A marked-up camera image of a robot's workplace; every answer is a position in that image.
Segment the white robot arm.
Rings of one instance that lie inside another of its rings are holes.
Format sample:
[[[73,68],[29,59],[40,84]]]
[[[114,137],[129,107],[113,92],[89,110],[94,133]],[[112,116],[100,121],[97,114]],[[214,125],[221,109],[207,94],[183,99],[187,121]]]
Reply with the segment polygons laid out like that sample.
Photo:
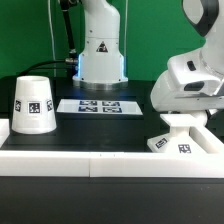
[[[118,11],[106,0],[82,0],[82,4],[85,47],[73,82],[103,90],[125,85]],[[168,60],[151,91],[151,103],[158,112],[213,115],[224,109],[224,0],[182,0],[182,9],[206,42]]]

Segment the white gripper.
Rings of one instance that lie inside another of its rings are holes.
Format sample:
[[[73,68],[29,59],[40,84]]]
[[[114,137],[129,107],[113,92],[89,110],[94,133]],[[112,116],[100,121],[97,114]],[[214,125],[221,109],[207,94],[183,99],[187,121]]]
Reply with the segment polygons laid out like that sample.
[[[224,74],[206,63],[201,49],[173,56],[150,98],[158,112],[188,113],[206,124],[210,116],[224,110]]]

